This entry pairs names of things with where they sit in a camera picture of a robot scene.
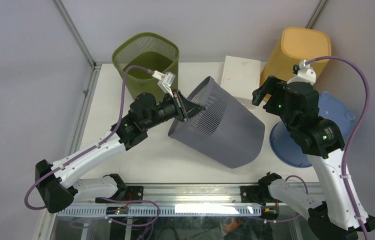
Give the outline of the white perforated plastic tray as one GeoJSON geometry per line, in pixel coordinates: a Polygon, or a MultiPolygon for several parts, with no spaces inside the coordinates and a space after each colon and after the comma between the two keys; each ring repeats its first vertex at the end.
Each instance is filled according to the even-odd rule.
{"type": "Polygon", "coordinates": [[[259,88],[261,61],[227,55],[224,60],[220,86],[253,112],[252,92],[259,88]]]}

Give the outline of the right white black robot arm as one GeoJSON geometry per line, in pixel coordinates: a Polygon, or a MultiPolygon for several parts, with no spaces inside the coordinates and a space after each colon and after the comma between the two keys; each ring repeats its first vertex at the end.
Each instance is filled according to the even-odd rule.
{"type": "Polygon", "coordinates": [[[319,93],[304,81],[285,82],[269,76],[254,90],[257,106],[266,95],[267,113],[279,116],[314,168],[323,201],[290,186],[280,175],[267,173],[258,181],[252,200],[261,205],[279,200],[304,217],[320,240],[356,240],[375,230],[375,217],[360,204],[349,170],[343,164],[345,142],[338,125],[319,115],[319,93]]]}

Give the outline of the olive green waste bin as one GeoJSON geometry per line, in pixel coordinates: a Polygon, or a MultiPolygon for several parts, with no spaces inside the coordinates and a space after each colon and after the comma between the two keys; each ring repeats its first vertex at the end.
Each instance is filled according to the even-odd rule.
{"type": "MultiPolygon", "coordinates": [[[[111,56],[112,63],[122,78],[130,66],[175,74],[172,89],[178,88],[179,58],[180,52],[176,44],[152,32],[134,35],[120,45],[111,56]]],[[[158,86],[157,79],[138,68],[129,71],[126,88],[133,99],[142,93],[151,93],[157,101],[161,101],[165,94],[158,86]]]]}

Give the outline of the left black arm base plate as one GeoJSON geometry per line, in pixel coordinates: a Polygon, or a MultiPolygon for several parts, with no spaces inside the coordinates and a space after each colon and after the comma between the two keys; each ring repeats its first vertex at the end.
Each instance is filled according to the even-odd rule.
{"type": "Polygon", "coordinates": [[[119,188],[109,199],[116,201],[135,201],[142,200],[143,195],[144,187],[142,185],[129,185],[119,188]]]}

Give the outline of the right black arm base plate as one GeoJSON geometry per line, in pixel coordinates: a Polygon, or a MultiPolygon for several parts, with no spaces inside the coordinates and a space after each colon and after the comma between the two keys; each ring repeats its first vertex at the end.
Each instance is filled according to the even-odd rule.
{"type": "Polygon", "coordinates": [[[256,203],[262,206],[268,203],[276,203],[276,199],[271,196],[268,186],[241,185],[239,189],[242,203],[256,203]]]}

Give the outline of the yellow slatted waste bin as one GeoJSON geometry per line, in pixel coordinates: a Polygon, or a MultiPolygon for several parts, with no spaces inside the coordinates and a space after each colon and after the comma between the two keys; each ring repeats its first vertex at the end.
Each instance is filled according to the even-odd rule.
{"type": "Polygon", "coordinates": [[[259,85],[262,86],[269,76],[288,81],[294,77],[293,66],[300,61],[331,54],[331,40],[326,33],[303,27],[287,27],[264,65],[259,85]]]}

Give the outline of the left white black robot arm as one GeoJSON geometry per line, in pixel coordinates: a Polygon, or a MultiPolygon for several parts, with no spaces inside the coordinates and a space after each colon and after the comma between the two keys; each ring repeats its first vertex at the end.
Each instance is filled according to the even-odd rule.
{"type": "Polygon", "coordinates": [[[57,213],[75,200],[94,198],[99,203],[120,203],[126,197],[126,185],[118,174],[103,178],[82,176],[107,159],[126,153],[148,137],[147,131],[176,119],[186,122],[206,108],[182,95],[178,89],[166,93],[157,102],[151,93],[141,93],[130,104],[128,113],[111,126],[99,140],[72,155],[35,165],[35,187],[49,213],[57,213]]]}

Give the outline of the grey mesh waste bin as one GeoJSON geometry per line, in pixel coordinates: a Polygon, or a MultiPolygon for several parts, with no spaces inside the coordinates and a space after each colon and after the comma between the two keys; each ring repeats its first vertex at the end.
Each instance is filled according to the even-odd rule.
{"type": "Polygon", "coordinates": [[[205,110],[186,122],[174,120],[168,136],[231,168],[254,161],[262,150],[265,124],[206,77],[187,97],[205,110]]]}

